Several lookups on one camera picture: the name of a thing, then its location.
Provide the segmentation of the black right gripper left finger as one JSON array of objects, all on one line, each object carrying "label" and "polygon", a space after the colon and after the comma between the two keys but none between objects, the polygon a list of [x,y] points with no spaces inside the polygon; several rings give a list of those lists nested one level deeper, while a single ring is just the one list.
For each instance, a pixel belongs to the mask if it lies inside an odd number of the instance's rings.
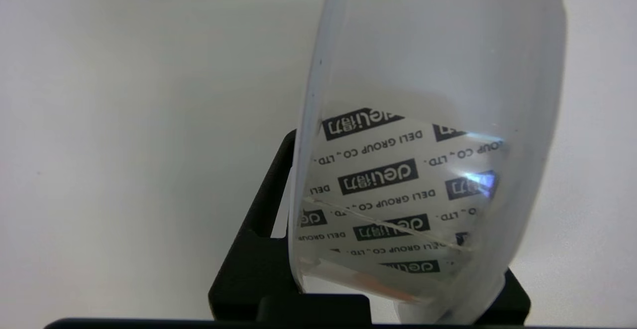
[{"label": "black right gripper left finger", "polygon": [[293,164],[296,132],[282,140],[209,290],[222,322],[370,322],[364,295],[302,294],[288,238],[271,236]]}]

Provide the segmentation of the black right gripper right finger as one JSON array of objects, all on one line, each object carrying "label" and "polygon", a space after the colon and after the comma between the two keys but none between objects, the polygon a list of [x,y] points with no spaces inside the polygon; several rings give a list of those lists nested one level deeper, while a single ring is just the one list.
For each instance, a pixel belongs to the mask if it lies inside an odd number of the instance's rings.
[{"label": "black right gripper right finger", "polygon": [[475,321],[476,326],[523,326],[531,311],[531,299],[512,270],[504,275],[500,294]]}]

